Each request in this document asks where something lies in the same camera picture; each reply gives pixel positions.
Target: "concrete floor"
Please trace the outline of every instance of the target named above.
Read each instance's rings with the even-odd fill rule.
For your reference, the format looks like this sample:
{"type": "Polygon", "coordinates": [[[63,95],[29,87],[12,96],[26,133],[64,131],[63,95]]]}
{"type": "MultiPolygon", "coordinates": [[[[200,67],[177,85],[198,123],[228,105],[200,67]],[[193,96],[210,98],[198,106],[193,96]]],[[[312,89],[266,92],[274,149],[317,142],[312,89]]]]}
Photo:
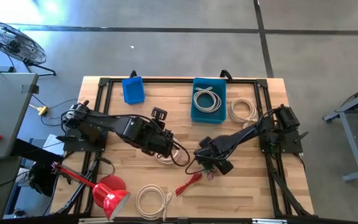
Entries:
{"type": "MultiPolygon", "coordinates": [[[[258,27],[252,0],[100,0],[97,4],[22,0],[4,4],[0,3],[0,21],[11,23],[258,27]],[[19,7],[27,10],[13,16],[19,7]]],[[[358,0],[260,0],[260,6],[266,29],[358,30],[358,0]]],[[[225,68],[235,77],[267,76],[259,34],[25,33],[45,49],[44,65],[58,73],[38,82],[39,98],[47,105],[76,98],[85,75],[129,75],[136,70],[142,76],[215,77],[225,68]]],[[[358,180],[345,184],[341,177],[355,172],[356,163],[341,123],[325,124],[321,119],[358,90],[358,35],[267,35],[267,43],[274,77],[285,79],[301,131],[310,132],[303,146],[315,213],[358,221],[358,180]]],[[[20,62],[14,62],[18,71],[25,71],[20,62]]],[[[0,52],[0,65],[9,64],[0,52]]],[[[59,107],[51,116],[65,110],[59,107]]],[[[29,110],[19,137],[46,138],[50,133],[60,134],[60,130],[42,126],[35,111],[29,110]]]]}

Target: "butcher block tabletop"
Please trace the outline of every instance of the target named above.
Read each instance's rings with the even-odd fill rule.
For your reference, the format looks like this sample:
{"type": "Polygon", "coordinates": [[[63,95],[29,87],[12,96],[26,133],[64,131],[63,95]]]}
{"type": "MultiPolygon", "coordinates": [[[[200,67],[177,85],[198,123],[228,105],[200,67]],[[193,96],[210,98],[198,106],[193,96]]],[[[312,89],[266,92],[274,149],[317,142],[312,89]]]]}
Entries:
{"type": "MultiPolygon", "coordinates": [[[[89,100],[88,107],[93,109],[98,92],[98,83],[101,77],[84,77],[78,101],[83,103],[89,100]]],[[[284,81],[281,78],[268,78],[268,90],[272,108],[284,104],[288,106],[287,93],[284,81]]],[[[228,115],[228,108],[236,98],[248,98],[256,105],[254,87],[251,84],[226,85],[226,120],[222,124],[194,123],[191,121],[191,83],[144,83],[145,101],[136,105],[128,105],[124,102],[122,85],[114,83],[112,87],[111,101],[108,114],[141,114],[151,117],[154,107],[168,111],[165,127],[172,130],[174,137],[178,139],[190,153],[199,148],[199,141],[210,136],[215,138],[222,134],[233,134],[242,128],[241,123],[234,122],[228,115]]],[[[263,91],[261,99],[266,111],[263,91]]],[[[103,112],[104,99],[107,90],[103,91],[100,112],[103,112]]],[[[240,116],[247,116],[249,109],[246,105],[237,105],[236,112],[240,116]]],[[[84,152],[75,152],[68,157],[63,164],[81,172],[84,152]]],[[[156,160],[154,156],[148,156],[124,143],[114,133],[108,133],[106,150],[102,154],[115,166],[115,175],[126,184],[131,197],[124,208],[118,213],[118,217],[140,217],[136,210],[135,198],[138,191],[145,185],[155,184],[167,194],[173,194],[168,204],[167,218],[270,218],[274,217],[272,198],[267,177],[265,156],[260,152],[258,138],[251,139],[237,147],[228,159],[234,168],[226,175],[217,172],[209,181],[203,179],[189,186],[180,196],[175,196],[175,189],[188,182],[191,175],[185,174],[185,167],[174,164],[165,165],[156,160]]],[[[179,162],[185,162],[186,155],[181,154],[179,162]]],[[[296,199],[310,213],[313,207],[306,181],[306,175],[299,158],[292,154],[283,154],[283,165],[288,188],[296,199]]],[[[200,170],[196,162],[189,171],[200,170]]],[[[100,163],[98,180],[112,172],[112,167],[104,162],[100,163]]],[[[69,185],[63,177],[58,178],[55,196],[53,197],[51,213],[62,208],[77,188],[76,182],[69,185]]],[[[284,210],[282,192],[276,184],[280,208],[284,210]]],[[[85,208],[88,189],[86,189],[81,210],[85,208]]],[[[161,206],[161,198],[156,193],[148,193],[142,200],[142,208],[145,212],[154,212],[161,206]]],[[[104,217],[103,209],[93,205],[92,217],[104,217]]]]}

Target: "metal stand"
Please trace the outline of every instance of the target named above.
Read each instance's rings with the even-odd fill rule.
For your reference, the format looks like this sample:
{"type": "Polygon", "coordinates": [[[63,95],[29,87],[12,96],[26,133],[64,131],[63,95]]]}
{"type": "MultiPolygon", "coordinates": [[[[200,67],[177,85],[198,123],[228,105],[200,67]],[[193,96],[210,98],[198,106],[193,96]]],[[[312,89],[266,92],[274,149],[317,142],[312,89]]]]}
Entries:
{"type": "Polygon", "coordinates": [[[42,68],[42,69],[44,69],[44,70],[47,70],[47,71],[52,72],[52,73],[45,73],[45,74],[40,74],[40,75],[38,75],[38,76],[40,76],[40,77],[50,76],[50,75],[56,76],[56,72],[55,72],[54,70],[50,69],[50,68],[45,68],[45,67],[43,67],[43,66],[41,66],[41,65],[36,65],[36,64],[34,64],[34,63],[28,61],[27,59],[24,59],[23,63],[24,63],[24,65],[25,65],[25,67],[28,69],[29,72],[31,72],[29,66],[39,67],[39,68],[42,68]]]}
{"type": "MultiPolygon", "coordinates": [[[[335,110],[335,112],[323,117],[323,120],[326,123],[330,123],[333,119],[340,118],[343,124],[343,128],[345,129],[347,140],[349,141],[350,147],[353,152],[354,159],[356,160],[356,164],[358,167],[358,147],[356,141],[354,140],[354,135],[352,134],[352,130],[347,122],[347,114],[351,113],[352,110],[358,108],[358,96],[349,101],[348,103],[343,104],[340,108],[335,110]]],[[[358,179],[358,172],[351,173],[349,175],[343,176],[344,181],[356,180],[358,179]]]]}

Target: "small blue bin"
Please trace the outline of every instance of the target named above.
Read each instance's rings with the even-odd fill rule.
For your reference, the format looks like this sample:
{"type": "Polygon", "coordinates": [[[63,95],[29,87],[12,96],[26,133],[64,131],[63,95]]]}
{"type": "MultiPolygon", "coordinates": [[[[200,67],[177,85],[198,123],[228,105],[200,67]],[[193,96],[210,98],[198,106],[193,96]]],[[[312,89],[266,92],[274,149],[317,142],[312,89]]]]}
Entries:
{"type": "Polygon", "coordinates": [[[122,81],[124,101],[127,104],[143,103],[145,99],[142,77],[127,78],[122,81]]]}
{"type": "MultiPolygon", "coordinates": [[[[194,122],[221,124],[226,119],[226,81],[223,79],[212,78],[195,78],[193,80],[193,95],[191,96],[191,120],[194,122]],[[196,87],[206,89],[212,87],[212,91],[216,93],[222,100],[221,107],[212,113],[204,113],[194,105],[194,94],[197,92],[196,87]]],[[[207,94],[198,97],[198,104],[202,107],[209,107],[213,104],[213,99],[207,94]]]]}

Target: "coiled white cable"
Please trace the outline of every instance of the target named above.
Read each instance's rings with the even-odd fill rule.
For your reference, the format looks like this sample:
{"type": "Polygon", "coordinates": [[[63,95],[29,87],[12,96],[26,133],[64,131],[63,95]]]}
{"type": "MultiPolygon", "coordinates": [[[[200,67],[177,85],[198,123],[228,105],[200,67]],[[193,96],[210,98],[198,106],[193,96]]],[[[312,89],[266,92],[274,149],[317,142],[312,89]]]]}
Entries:
{"type": "Polygon", "coordinates": [[[256,107],[255,105],[248,100],[247,98],[237,98],[235,99],[229,108],[229,115],[230,117],[238,123],[244,123],[243,128],[245,128],[246,126],[248,126],[248,122],[249,121],[254,121],[253,118],[256,115],[256,107]],[[234,106],[236,106],[238,103],[245,103],[248,107],[249,107],[249,115],[246,118],[241,118],[235,111],[234,111],[234,106]]]}
{"type": "MultiPolygon", "coordinates": [[[[180,148],[175,151],[175,153],[174,153],[174,155],[173,155],[173,159],[174,159],[175,161],[178,161],[178,160],[179,160],[179,158],[180,158],[180,151],[181,151],[180,148]]],[[[160,154],[156,154],[156,155],[155,155],[155,157],[157,158],[157,160],[160,161],[162,164],[165,164],[165,165],[173,164],[172,158],[171,158],[170,156],[167,157],[167,158],[164,158],[164,157],[162,157],[162,156],[159,157],[159,156],[160,156],[160,154]]]]}
{"type": "Polygon", "coordinates": [[[203,89],[203,88],[199,88],[199,87],[196,87],[195,90],[197,90],[198,92],[196,92],[193,96],[193,101],[194,101],[194,105],[196,106],[197,109],[199,109],[200,111],[204,112],[204,113],[212,113],[212,112],[215,112],[217,111],[221,105],[222,105],[222,100],[221,98],[214,92],[212,92],[213,88],[210,86],[206,89],[203,89]],[[201,96],[202,94],[208,94],[209,96],[212,97],[214,103],[212,104],[212,106],[208,107],[208,108],[204,108],[204,107],[201,107],[198,102],[197,102],[197,99],[199,96],[201,96]]]}
{"type": "Polygon", "coordinates": [[[172,198],[172,193],[168,193],[167,195],[165,195],[165,193],[161,189],[161,187],[154,185],[154,184],[149,184],[149,185],[144,186],[139,191],[139,193],[137,193],[136,209],[140,213],[140,215],[142,215],[142,217],[146,220],[156,220],[156,219],[160,218],[162,215],[162,220],[165,221],[165,219],[167,217],[167,206],[169,204],[169,201],[171,201],[171,198],[172,198]],[[161,207],[156,212],[147,213],[147,212],[143,211],[142,207],[140,206],[140,201],[142,200],[142,197],[147,192],[156,192],[156,193],[160,194],[160,196],[161,196],[162,204],[161,204],[161,207]]]}

